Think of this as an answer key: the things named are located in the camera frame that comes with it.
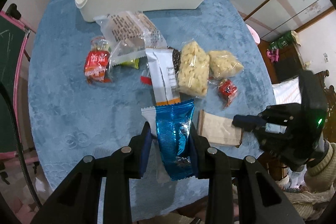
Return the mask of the brown paper snack bar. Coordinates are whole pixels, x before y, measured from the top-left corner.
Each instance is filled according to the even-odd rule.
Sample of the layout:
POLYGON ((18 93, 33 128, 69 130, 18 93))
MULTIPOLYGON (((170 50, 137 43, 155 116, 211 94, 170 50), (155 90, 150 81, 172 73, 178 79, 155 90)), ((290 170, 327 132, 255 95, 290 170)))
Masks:
POLYGON ((198 117, 197 133, 211 144, 239 147, 243 133, 232 124, 233 120, 219 117, 201 110, 198 117))

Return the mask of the small red snack packet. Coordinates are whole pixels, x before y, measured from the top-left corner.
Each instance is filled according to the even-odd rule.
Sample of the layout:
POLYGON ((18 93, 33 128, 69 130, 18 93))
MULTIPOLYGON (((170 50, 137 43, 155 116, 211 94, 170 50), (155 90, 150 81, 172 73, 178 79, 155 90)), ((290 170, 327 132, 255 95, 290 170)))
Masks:
POLYGON ((230 79, 222 79, 218 86, 218 94, 222 99, 223 107, 230 106, 238 94, 238 88, 230 79))

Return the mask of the blue foil snack packet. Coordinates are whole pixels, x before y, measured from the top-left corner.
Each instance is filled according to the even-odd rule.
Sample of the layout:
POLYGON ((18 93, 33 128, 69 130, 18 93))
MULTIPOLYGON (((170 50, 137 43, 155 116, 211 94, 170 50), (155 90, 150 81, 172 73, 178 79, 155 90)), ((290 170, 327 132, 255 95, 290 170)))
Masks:
POLYGON ((193 99, 155 108, 159 151, 163 166, 173 181, 194 175, 190 158, 190 130, 194 110, 193 99))

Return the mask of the clear bag puffed chunks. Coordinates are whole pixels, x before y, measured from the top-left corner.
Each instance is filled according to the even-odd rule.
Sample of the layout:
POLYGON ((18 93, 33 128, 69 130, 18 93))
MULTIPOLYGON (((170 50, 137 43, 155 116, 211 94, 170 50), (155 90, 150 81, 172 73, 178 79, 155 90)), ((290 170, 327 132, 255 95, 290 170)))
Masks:
POLYGON ((229 51, 209 51, 210 69, 215 79, 227 79, 240 73, 244 66, 229 51))

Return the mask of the white printed snack bar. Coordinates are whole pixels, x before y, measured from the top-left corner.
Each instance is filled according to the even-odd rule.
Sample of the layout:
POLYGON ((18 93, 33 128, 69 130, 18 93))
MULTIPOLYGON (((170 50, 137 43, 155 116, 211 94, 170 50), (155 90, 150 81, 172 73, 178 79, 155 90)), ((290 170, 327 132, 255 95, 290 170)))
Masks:
POLYGON ((141 109, 143 118, 150 125, 152 140, 155 148, 155 161, 157 167, 156 179, 159 184, 164 184, 170 181, 170 176, 166 172, 164 164, 161 159, 161 153, 159 149, 158 137, 157 137, 157 125, 156 125, 156 108, 155 106, 146 107, 141 109))

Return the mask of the clear pack peanut puffs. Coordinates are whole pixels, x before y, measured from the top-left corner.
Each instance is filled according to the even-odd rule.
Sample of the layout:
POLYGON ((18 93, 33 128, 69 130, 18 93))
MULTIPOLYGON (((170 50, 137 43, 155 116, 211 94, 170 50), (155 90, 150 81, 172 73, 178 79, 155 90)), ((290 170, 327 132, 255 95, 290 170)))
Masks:
POLYGON ((209 71, 209 55, 194 40, 185 44, 180 54, 178 90, 192 97, 205 97, 209 71))

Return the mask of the dark crinkled snack packet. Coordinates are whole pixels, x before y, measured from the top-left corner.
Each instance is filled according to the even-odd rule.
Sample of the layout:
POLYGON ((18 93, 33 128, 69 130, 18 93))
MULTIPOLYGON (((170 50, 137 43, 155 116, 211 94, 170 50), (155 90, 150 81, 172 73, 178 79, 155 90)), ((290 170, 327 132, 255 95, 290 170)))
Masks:
POLYGON ((179 66, 181 62, 181 53, 179 52, 179 50, 173 47, 168 47, 168 49, 173 50, 172 59, 173 59, 174 70, 175 70, 175 73, 177 74, 179 71, 179 66))

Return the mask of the white orange wrapper bar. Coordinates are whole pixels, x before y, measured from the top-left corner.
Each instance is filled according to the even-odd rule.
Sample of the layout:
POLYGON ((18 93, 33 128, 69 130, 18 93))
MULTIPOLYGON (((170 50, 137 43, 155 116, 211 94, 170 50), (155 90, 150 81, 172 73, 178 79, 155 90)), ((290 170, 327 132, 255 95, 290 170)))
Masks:
POLYGON ((157 106, 180 103, 177 77, 173 63, 173 49, 147 48, 145 50, 151 83, 157 106))

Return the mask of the small dark red packet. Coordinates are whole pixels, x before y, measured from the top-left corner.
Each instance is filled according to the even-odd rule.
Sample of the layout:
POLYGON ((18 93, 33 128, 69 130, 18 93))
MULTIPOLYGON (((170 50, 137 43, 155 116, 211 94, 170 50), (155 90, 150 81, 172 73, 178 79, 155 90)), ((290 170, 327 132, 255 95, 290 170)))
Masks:
POLYGON ((143 84, 150 85, 150 86, 152 85, 151 76, 150 76, 150 70, 149 69, 145 69, 145 70, 142 71, 141 77, 140 77, 140 81, 143 84))

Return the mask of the red clear candy packet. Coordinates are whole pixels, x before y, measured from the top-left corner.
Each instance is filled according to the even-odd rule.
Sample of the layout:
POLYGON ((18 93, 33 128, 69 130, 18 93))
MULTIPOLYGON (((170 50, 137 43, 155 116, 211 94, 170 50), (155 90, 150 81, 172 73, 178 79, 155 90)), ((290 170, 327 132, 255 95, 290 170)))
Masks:
POLYGON ((111 45, 103 36, 91 40, 91 49, 84 64, 84 76, 88 83, 111 83, 111 45))

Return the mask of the clear bag brown bread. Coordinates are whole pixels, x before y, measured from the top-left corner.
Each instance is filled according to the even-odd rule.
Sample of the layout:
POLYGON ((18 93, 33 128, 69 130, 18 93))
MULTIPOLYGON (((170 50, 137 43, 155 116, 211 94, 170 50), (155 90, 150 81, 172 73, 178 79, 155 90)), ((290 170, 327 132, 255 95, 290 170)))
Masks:
POLYGON ((120 65, 146 56, 147 48, 167 48, 160 30, 143 12, 123 11, 94 18, 110 42, 110 65, 120 65))

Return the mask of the white striped bedding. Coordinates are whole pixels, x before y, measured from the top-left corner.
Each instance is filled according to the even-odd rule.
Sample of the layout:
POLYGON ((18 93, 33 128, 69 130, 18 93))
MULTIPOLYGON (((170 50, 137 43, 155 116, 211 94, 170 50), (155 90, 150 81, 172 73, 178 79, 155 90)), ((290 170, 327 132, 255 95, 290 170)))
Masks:
POLYGON ((281 82, 279 84, 273 84, 272 88, 277 105, 288 103, 301 104, 301 93, 299 89, 298 77, 281 82))

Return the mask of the dark wooden cabinet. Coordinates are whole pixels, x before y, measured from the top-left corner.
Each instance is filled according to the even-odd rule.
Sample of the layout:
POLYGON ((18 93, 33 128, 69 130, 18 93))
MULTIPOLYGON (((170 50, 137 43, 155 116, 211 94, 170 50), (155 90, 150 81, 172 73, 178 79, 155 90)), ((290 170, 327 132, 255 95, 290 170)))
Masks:
POLYGON ((271 62, 266 55, 269 43, 262 40, 258 49, 266 65, 272 84, 293 79, 298 76, 301 69, 305 69, 297 44, 292 44, 279 50, 278 62, 271 62))

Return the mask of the pink toy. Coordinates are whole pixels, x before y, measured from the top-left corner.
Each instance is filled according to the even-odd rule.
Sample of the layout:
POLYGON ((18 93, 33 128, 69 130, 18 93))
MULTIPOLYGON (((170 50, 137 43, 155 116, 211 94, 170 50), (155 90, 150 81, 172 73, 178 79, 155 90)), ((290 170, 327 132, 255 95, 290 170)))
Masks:
POLYGON ((271 63, 278 62, 279 59, 279 49, 275 50, 266 50, 266 56, 270 60, 271 63))

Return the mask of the blue plush table cover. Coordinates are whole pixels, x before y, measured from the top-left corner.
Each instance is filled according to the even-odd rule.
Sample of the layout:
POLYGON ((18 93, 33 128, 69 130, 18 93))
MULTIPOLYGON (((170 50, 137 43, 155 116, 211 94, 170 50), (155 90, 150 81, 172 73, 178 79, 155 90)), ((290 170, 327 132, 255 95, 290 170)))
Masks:
MULTIPOLYGON (((152 11, 147 17, 167 44, 180 50, 194 40, 206 52, 227 50, 244 65, 234 77, 238 94, 228 107, 210 86, 195 111, 232 118, 256 115, 275 104, 261 53, 230 0, 204 0, 194 10, 152 11)), ((91 40, 101 35, 84 21, 74 0, 50 0, 38 26, 29 67, 31 131, 45 177, 56 189, 86 155, 101 158, 127 145, 145 123, 141 110, 155 104, 140 68, 117 67, 111 83, 89 84, 84 63, 91 40)))

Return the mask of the pink plastic stool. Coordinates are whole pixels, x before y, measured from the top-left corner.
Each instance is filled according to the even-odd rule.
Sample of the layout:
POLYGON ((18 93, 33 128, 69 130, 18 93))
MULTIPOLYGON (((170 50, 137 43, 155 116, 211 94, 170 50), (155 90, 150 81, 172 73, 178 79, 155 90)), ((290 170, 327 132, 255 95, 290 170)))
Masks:
POLYGON ((261 39, 260 39, 260 36, 258 35, 258 33, 250 25, 246 24, 246 26, 247 26, 248 30, 250 31, 250 33, 252 35, 252 38, 254 39, 255 43, 257 45, 259 45, 261 39))

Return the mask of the green bag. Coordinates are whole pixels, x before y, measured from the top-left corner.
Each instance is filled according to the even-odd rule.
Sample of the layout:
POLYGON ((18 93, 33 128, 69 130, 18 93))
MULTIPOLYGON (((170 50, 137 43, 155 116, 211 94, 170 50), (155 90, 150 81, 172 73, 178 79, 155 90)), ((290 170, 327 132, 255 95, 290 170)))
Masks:
POLYGON ((295 42, 295 32, 288 31, 284 33, 282 36, 271 42, 268 46, 268 50, 280 50, 283 49, 295 42))

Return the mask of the green yellow snack packet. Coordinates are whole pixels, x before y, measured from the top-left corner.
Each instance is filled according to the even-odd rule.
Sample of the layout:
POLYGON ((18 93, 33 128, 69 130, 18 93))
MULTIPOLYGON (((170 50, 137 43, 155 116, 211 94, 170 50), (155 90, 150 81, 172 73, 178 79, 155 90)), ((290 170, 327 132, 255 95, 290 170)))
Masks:
POLYGON ((134 69, 139 69, 139 59, 133 59, 121 63, 121 66, 130 67, 134 69))

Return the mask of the green chalkboard pink frame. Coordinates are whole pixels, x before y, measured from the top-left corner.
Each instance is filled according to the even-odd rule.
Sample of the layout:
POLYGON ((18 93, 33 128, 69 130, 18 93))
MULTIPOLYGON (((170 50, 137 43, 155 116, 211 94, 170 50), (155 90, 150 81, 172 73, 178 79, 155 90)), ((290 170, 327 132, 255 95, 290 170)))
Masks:
POLYGON ((38 166, 36 157, 24 158, 18 112, 22 61, 30 61, 26 45, 32 32, 35 30, 22 19, 17 5, 1 11, 1 92, 5 93, 1 96, 1 180, 7 185, 10 182, 6 169, 15 165, 7 165, 7 161, 38 166))

